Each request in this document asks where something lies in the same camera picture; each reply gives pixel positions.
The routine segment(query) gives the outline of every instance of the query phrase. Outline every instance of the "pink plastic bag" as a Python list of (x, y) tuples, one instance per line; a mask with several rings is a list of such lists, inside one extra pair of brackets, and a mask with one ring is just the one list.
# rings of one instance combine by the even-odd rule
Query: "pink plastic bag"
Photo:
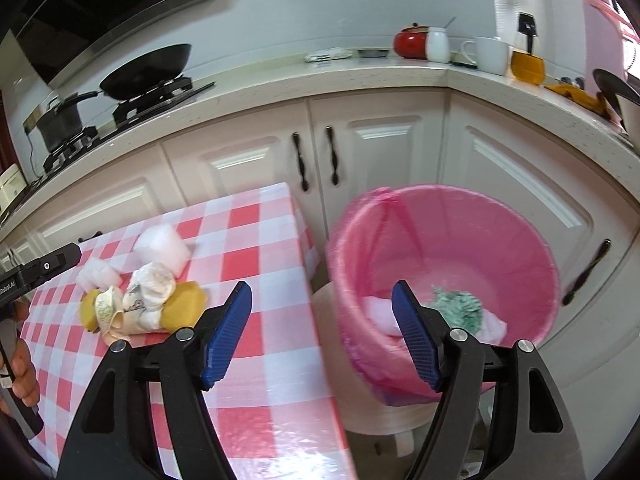
[(435, 402), (401, 338), (379, 332), (362, 298), (389, 298), (407, 280), (421, 304), (433, 287), (471, 292), (508, 325), (502, 341), (540, 343), (558, 313), (558, 270), (527, 220), (485, 195), (451, 186), (369, 191), (331, 233), (327, 263), (351, 364), (390, 406)]

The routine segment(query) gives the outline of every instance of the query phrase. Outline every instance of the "yellow cloth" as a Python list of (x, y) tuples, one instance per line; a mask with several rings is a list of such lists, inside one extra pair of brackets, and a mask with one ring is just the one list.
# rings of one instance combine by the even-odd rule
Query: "yellow cloth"
[(91, 292), (88, 292), (82, 298), (80, 302), (80, 323), (84, 326), (89, 332), (95, 332), (98, 330), (98, 318), (95, 315), (95, 298), (98, 297), (100, 291), (97, 288), (94, 288)]
[(569, 83), (545, 86), (545, 88), (566, 97), (576, 104), (579, 104), (582, 108), (586, 108), (587, 110), (598, 114), (607, 121), (610, 121), (612, 118), (609, 107), (607, 107), (607, 100), (604, 98), (602, 92), (598, 92), (597, 96), (593, 97), (587, 94), (584, 90), (580, 90), (573, 85), (569, 85)]
[(207, 294), (196, 282), (175, 284), (175, 291), (164, 302), (160, 326), (173, 333), (183, 326), (194, 326), (204, 312)]

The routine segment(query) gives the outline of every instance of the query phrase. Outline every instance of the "gas stove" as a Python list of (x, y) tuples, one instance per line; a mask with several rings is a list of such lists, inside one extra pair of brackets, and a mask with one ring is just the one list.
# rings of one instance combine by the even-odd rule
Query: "gas stove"
[(80, 134), (69, 139), (63, 146), (51, 153), (43, 165), (44, 175), (29, 186), (28, 192), (21, 203), (25, 202), (50, 179), (92, 149), (130, 128), (176, 107), (196, 94), (212, 88), (215, 84), (215, 82), (210, 82), (194, 88), (190, 78), (180, 76), (149, 90), (139, 97), (118, 104), (112, 113), (116, 125), (115, 129), (106, 135), (98, 136), (97, 129), (94, 126), (88, 126)]
[(113, 111), (116, 131), (121, 133), (142, 121), (170, 110), (213, 85), (215, 82), (194, 88), (191, 78), (180, 76), (152, 88), (139, 97), (124, 101)]
[(52, 177), (72, 162), (87, 153), (99, 141), (95, 126), (84, 128), (79, 134), (66, 140), (55, 152), (51, 153), (42, 165), (47, 178)]

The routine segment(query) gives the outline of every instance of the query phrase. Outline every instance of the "green crumpled paper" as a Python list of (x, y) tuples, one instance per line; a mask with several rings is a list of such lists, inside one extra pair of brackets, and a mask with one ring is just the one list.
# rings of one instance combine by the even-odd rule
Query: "green crumpled paper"
[(475, 335), (482, 327), (482, 302), (469, 292), (445, 292), (433, 287), (434, 298), (428, 308), (434, 308), (452, 328), (463, 328)]

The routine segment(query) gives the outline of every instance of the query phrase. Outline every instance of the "kitchen cabinet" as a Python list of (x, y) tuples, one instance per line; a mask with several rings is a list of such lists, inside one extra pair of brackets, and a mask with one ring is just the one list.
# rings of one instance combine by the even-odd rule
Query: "kitchen cabinet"
[(561, 306), (549, 338), (606, 282), (638, 232), (639, 216), (601, 174), (549, 134), (466, 96), (452, 96), (442, 182), (496, 198), (545, 238), (566, 293), (611, 240), (574, 300)]
[(367, 190), (437, 181), (445, 98), (441, 90), (393, 90), (311, 100), (329, 230)]
[(574, 422), (588, 478), (611, 459), (640, 413), (638, 276), (636, 239), (580, 317), (540, 351)]
[(57, 195), (24, 223), (45, 252), (96, 232), (184, 207), (158, 144), (100, 168)]
[[(19, 226), (2, 241), (0, 245), (0, 272), (7, 272), (21, 264), (29, 263), (44, 252), (37, 245), (31, 234), (24, 226)], [(25, 296), (28, 300), (33, 299), (33, 291)]]
[(324, 215), (305, 102), (215, 121), (162, 144), (189, 204), (286, 182), (314, 243), (319, 250), (324, 247)]

